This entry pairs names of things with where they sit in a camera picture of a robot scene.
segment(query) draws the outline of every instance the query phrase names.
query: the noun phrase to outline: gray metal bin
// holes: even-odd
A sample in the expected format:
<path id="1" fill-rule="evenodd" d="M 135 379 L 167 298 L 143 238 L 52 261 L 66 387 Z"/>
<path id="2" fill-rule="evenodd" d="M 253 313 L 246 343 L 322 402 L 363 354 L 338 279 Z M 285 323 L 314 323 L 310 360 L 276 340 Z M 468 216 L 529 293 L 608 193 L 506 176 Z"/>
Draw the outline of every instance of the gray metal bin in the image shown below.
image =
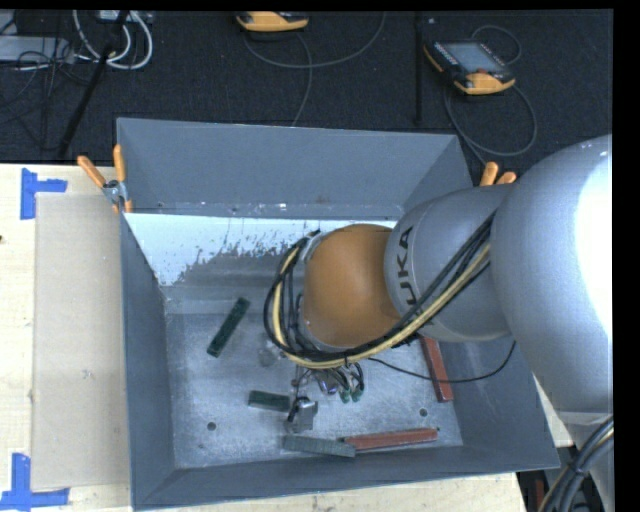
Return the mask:
<path id="1" fill-rule="evenodd" d="M 493 377 L 454 384 L 450 403 L 370 361 L 358 403 L 309 389 L 320 407 L 309 435 L 438 427 L 428 445 L 353 459 L 287 452 L 282 414 L 247 407 L 252 389 L 292 390 L 293 364 L 259 357 L 280 255 L 306 230 L 393 225 L 420 202 L 471 187 L 455 136 L 121 118 L 117 138 L 134 202 L 120 236 L 135 509 L 559 465 L 518 348 Z M 207 345 L 239 296 L 249 311 L 213 358 Z M 496 368 L 511 342 L 442 344 L 449 377 Z M 426 374 L 419 347 L 382 356 Z"/>

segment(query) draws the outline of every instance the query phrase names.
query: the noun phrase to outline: yellow cable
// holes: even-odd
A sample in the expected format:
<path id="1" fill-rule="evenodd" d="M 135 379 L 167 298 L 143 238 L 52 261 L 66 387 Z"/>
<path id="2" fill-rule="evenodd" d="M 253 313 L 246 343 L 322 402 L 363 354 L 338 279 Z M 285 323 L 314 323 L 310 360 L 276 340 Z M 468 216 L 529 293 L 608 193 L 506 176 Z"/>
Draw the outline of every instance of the yellow cable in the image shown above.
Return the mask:
<path id="1" fill-rule="evenodd" d="M 298 253 L 300 249 L 293 251 L 289 258 L 282 265 L 282 269 L 280 271 L 281 274 L 284 273 L 288 264 L 293 260 L 295 255 Z M 485 263 L 489 256 L 489 244 L 485 245 L 483 249 L 480 251 L 478 256 L 469 264 L 469 266 L 465 269 L 465 271 L 456 279 L 449 288 L 447 288 L 436 300 L 431 303 L 431 305 L 420 315 L 418 315 L 411 323 L 409 323 L 404 329 L 400 332 L 396 333 L 394 336 L 384 341 L 380 345 L 366 350 L 360 354 L 353 355 L 348 358 L 339 358 L 339 359 L 331 359 L 328 361 L 308 361 L 302 357 L 289 354 L 285 352 L 285 355 L 294 363 L 300 366 L 304 366 L 306 368 L 311 368 L 313 370 L 326 370 L 329 368 L 338 368 L 348 363 L 354 363 L 356 361 L 360 361 L 361 359 L 366 359 L 368 357 L 374 356 L 383 350 L 393 347 L 397 343 L 400 343 L 410 334 L 413 334 L 417 329 L 420 328 L 425 322 L 433 318 L 438 311 L 440 311 L 461 289 L 464 287 L 467 282 L 473 277 L 474 272 L 480 268 L 481 265 Z M 286 342 L 284 341 L 284 336 L 282 330 L 280 329 L 280 308 L 276 307 L 276 304 L 280 303 L 280 295 L 282 293 L 282 283 L 278 283 L 274 290 L 274 299 L 273 299 L 273 310 L 272 310 L 272 321 L 273 321 L 273 330 L 276 341 L 283 347 L 287 347 Z"/>

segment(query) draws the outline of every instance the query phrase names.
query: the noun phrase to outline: red bar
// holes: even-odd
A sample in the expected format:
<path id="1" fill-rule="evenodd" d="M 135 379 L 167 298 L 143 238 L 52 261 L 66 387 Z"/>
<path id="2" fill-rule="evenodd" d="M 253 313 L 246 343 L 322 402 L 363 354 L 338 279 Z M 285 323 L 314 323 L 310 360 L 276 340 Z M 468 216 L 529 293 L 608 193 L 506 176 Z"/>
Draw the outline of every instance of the red bar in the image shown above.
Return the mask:
<path id="1" fill-rule="evenodd" d="M 450 402 L 453 400 L 453 389 L 451 389 L 451 385 L 448 382 L 442 382 L 448 380 L 449 377 L 447 377 L 447 370 L 444 367 L 438 342 L 426 336 L 421 336 L 420 346 L 427 361 L 429 376 L 436 379 L 432 382 L 438 402 Z"/>
<path id="2" fill-rule="evenodd" d="M 355 446 L 356 450 L 372 450 L 374 448 L 389 448 L 392 446 L 406 446 L 410 444 L 427 443 L 438 439 L 435 428 L 417 428 L 399 432 L 384 432 L 380 434 L 365 434 L 347 437 L 345 443 Z"/>

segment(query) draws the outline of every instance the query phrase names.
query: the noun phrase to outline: dark green bar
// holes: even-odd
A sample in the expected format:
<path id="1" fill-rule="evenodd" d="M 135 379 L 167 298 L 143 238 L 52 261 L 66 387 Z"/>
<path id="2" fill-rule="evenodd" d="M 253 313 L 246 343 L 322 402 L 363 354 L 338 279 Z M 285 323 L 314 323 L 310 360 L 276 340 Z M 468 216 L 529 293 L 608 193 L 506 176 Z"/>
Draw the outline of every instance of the dark green bar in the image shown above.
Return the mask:
<path id="1" fill-rule="evenodd" d="M 337 455 L 338 457 L 355 457 L 355 446 L 332 439 L 318 439 L 304 436 L 284 436 L 282 446 L 293 452 L 319 453 L 322 455 Z"/>
<path id="2" fill-rule="evenodd" d="M 251 391 L 249 393 L 249 406 L 270 411 L 289 412 L 291 401 L 287 395 L 276 395 L 266 391 Z"/>
<path id="3" fill-rule="evenodd" d="M 247 309 L 249 309 L 249 304 L 251 303 L 243 297 L 240 297 L 236 301 L 233 309 L 231 310 L 227 318 L 225 318 L 222 327 L 220 327 L 220 330 L 213 338 L 213 341 L 209 345 L 209 348 L 207 348 L 208 354 L 212 355 L 213 357 L 220 356 L 222 349 L 224 349 L 225 345 L 229 341 L 229 338 L 233 334 L 233 331 L 235 331 L 236 327 L 240 323 L 240 320 L 242 320 L 242 317 L 247 312 Z"/>

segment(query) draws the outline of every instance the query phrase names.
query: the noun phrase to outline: black carpet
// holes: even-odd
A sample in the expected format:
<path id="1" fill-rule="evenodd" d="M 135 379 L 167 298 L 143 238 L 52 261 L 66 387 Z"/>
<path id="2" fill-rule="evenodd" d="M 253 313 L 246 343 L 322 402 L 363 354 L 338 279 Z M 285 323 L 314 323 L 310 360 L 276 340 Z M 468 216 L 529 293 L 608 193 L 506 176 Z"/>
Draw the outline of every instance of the black carpet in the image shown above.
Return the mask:
<path id="1" fill-rule="evenodd" d="M 83 30 L 97 49 L 109 25 L 92 11 L 79 11 Z M 445 109 L 453 89 L 424 55 L 416 96 L 415 13 L 312 12 L 309 26 L 278 42 L 247 39 L 231 12 L 156 11 L 151 25 L 153 55 L 137 71 L 107 68 L 88 103 L 64 159 L 58 150 L 95 63 L 17 71 L 0 67 L 0 161 L 56 163 L 86 154 L 98 165 L 112 164 L 118 117 L 216 123 L 254 123 L 378 131 L 454 132 Z M 424 37 L 466 39 L 477 34 L 510 67 L 517 89 L 469 100 L 455 94 L 456 122 L 480 146 L 483 160 L 495 160 L 518 174 L 566 146 L 611 133 L 613 10 L 425 11 Z M 23 34 L 79 42 L 71 11 L 24 10 L 16 16 Z M 345 62 L 308 69 L 304 65 Z M 511 33 L 514 41 L 505 31 Z M 140 57 L 142 34 L 133 34 Z M 422 122 L 416 124 L 417 105 Z M 535 140 L 527 148 L 535 130 Z M 463 142 L 469 169 L 478 180 L 482 163 Z"/>

